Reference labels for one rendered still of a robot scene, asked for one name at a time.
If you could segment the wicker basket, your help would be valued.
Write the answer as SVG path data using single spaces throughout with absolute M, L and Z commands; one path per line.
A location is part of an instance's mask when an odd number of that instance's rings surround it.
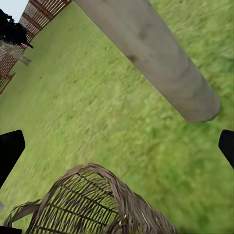
M 72 180 L 75 175 L 78 177 Z M 78 189 L 81 182 L 83 184 Z M 59 187 L 60 191 L 50 204 L 49 201 Z M 94 194 L 93 198 L 88 198 L 91 193 Z M 101 205 L 107 196 L 114 198 L 116 203 L 109 207 Z M 99 163 L 89 162 L 67 170 L 43 196 L 41 203 L 37 204 L 39 201 L 28 201 L 19 206 L 13 217 L 11 214 L 8 216 L 4 226 L 13 228 L 13 222 L 33 213 L 25 234 L 87 234 L 87 227 L 94 224 L 99 224 L 96 234 L 180 234 L 161 211 Z M 101 217 L 109 212 L 101 223 L 99 215 L 103 209 Z M 60 231 L 66 212 L 68 214 Z M 112 213 L 116 216 L 107 225 Z

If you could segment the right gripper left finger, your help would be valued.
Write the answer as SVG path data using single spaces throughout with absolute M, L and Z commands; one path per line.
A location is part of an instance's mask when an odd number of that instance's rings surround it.
M 22 130 L 0 135 L 0 188 L 24 149 L 25 140 Z

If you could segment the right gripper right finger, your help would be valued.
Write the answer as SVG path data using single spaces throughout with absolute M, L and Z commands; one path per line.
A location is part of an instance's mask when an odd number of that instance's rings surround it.
M 219 148 L 234 168 L 234 131 L 224 129 L 219 139 Z

